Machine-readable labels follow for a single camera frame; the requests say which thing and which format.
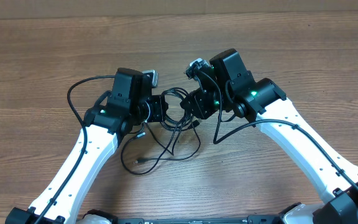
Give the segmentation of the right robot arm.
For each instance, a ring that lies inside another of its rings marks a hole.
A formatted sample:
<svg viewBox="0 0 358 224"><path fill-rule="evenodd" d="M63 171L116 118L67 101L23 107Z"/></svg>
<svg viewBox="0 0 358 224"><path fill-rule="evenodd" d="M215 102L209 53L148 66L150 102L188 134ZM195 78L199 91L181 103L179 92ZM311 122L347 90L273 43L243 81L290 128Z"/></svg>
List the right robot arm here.
<svg viewBox="0 0 358 224"><path fill-rule="evenodd" d="M196 80L181 107L199 119L233 112L275 141L317 191L320 203L295 203L266 223L358 223L358 166L336 152L300 115L272 80L255 81L239 53L228 49L210 60L192 61Z"/></svg>

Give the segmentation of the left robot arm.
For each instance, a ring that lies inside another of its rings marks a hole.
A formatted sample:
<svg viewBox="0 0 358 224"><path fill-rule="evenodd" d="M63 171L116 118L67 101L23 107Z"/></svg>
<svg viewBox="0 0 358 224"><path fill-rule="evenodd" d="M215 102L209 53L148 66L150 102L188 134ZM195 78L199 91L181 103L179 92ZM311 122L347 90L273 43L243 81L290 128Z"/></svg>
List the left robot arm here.
<svg viewBox="0 0 358 224"><path fill-rule="evenodd" d="M75 223L96 176L133 127L161 122L168 108L155 70L118 68L105 91L79 118L80 135L48 187L23 210L13 208L6 223Z"/></svg>

